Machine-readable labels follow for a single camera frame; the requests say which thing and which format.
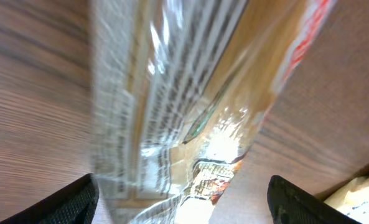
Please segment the orange spaghetti packet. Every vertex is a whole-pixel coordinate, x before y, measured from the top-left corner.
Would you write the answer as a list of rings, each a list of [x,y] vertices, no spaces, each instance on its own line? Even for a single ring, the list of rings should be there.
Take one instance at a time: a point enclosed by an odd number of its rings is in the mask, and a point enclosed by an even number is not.
[[[207,223],[332,0],[91,2],[91,161],[114,223]]]

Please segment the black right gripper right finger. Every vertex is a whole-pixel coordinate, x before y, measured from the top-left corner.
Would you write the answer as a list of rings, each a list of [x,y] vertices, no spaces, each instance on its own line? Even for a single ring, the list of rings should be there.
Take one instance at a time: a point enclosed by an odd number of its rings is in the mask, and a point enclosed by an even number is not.
[[[274,224],[360,224],[279,175],[269,181],[267,202]]]

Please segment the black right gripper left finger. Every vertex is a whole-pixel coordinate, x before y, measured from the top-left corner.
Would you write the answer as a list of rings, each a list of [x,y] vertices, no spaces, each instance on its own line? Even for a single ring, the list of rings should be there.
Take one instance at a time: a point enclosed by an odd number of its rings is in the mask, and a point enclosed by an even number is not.
[[[98,184],[88,173],[0,224],[91,224],[98,199]]]

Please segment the cream snack bag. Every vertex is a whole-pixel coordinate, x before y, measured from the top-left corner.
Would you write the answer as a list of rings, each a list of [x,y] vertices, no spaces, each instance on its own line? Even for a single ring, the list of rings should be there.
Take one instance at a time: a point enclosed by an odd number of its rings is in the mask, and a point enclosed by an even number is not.
[[[369,223],[369,176],[357,177],[338,189],[324,203],[360,223]]]

